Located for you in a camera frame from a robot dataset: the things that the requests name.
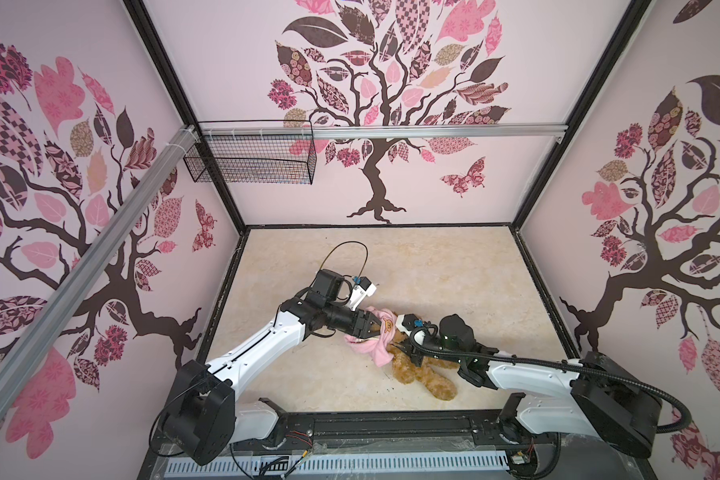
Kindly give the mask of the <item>pink knitted bear sweater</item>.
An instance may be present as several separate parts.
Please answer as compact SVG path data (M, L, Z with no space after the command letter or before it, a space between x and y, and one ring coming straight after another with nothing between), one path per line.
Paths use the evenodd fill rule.
M368 307L366 311L372 313L380 321L379 334L369 339L359 339L345 335L344 341L353 352L368 355L377 367L383 367L391 363L394 358L388 351L388 347L397 331L397 316L386 308Z

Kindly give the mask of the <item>brown teddy bear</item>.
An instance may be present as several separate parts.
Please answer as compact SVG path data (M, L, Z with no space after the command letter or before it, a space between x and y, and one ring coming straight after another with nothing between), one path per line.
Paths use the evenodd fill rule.
M396 321L397 316L394 313L391 313L390 320L384 321L384 326L392 333L392 339L386 346L386 352L391 356L393 377L401 384L421 384L438 400L454 400L458 393L457 387L452 380L441 373L441 370L457 370L459 365L455 362L431 357L424 357L420 365L415 364L404 352L408 335L397 328Z

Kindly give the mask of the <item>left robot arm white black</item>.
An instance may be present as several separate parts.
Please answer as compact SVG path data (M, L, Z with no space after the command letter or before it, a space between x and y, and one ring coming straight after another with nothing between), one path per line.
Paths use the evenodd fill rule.
M210 361L190 360L180 367L148 442L161 434L203 466L236 442L269 437L281 414L262 400L242 403L247 387L323 328L360 340L378 337L381 321L359 308L375 291L365 276L319 270L308 287L282 302L273 319L242 344Z

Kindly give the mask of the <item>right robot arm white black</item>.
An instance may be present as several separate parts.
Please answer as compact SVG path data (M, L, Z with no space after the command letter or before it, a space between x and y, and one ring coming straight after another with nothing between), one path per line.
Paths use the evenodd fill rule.
M521 359L477 342L458 315L437 325L414 314L400 315L396 327L407 335L403 350L415 365L454 362L458 375L472 386L509 391L497 420L506 442L576 434L598 438L634 458L650 457L661 399L637 386L610 358L589 354L584 360L548 363Z

